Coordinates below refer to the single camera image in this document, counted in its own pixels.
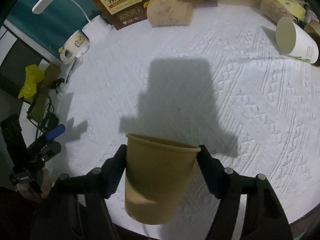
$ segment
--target white textured tablecloth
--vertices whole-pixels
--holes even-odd
[[[54,176],[82,175],[112,157],[129,132],[204,144],[239,174],[263,173],[289,222],[320,202],[320,70],[281,56],[258,10],[219,5],[187,27],[148,21],[91,46],[57,109],[67,132]],[[199,167],[174,218],[148,226],[124,210],[124,177],[107,200],[114,223],[158,239],[204,239],[219,201]],[[239,236],[244,215],[242,198]]]

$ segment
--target white mug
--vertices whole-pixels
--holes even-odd
[[[80,57],[87,52],[89,47],[90,42],[88,37],[78,30],[59,49],[60,58],[64,63],[69,64],[75,57]]]

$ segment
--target paper cup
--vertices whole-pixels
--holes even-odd
[[[275,23],[278,23],[282,17],[288,17],[297,23],[297,19],[278,0],[262,0],[260,9]]]
[[[145,135],[127,138],[125,210],[140,223],[166,223],[188,188],[201,149]]]
[[[318,60],[319,50],[316,42],[287,17],[281,18],[277,24],[276,42],[284,55],[312,64]]]
[[[148,21],[152,26],[190,25],[193,5],[167,0],[151,0],[147,8]]]

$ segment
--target hand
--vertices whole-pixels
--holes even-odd
[[[41,183],[41,197],[34,191],[34,189],[29,185],[29,183],[17,184],[17,189],[20,194],[31,201],[41,203],[42,199],[47,198],[52,189],[52,179],[49,176],[49,171],[46,167],[42,168],[43,171],[43,180]]]

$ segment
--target cable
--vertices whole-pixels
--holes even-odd
[[[87,14],[84,12],[84,10],[81,8],[81,6],[80,6],[75,0],[70,0],[70,1],[74,2],[75,5],[80,8],[80,10],[83,12],[84,16],[87,18],[88,22],[90,23],[91,20],[89,19],[89,17],[87,16]]]
[[[41,122],[38,122],[37,124],[35,124],[31,119],[29,119],[29,121],[37,128],[35,140],[37,140],[37,139],[41,136],[41,133],[45,133],[45,130],[44,130],[44,127],[43,127],[43,126],[45,126],[45,123],[46,123],[47,119],[49,118],[48,113],[53,114],[53,112],[54,112],[54,106],[53,106],[53,104],[52,104],[52,99],[51,99],[51,97],[50,97],[47,93],[45,93],[45,94],[46,94],[46,96],[49,98],[49,103],[47,103],[47,104],[45,105],[45,107],[44,107],[44,109],[43,109],[43,111],[42,111]],[[45,116],[45,118],[44,118],[44,112],[45,112],[45,110],[46,110],[46,107],[48,107],[48,108],[47,108],[47,114],[46,114],[46,116]],[[32,112],[30,112],[29,114],[30,114],[31,118],[32,118],[33,120],[35,120]]]
[[[7,33],[7,29],[5,30],[4,34],[2,34],[2,36],[0,37],[0,40],[3,38],[3,36]]]

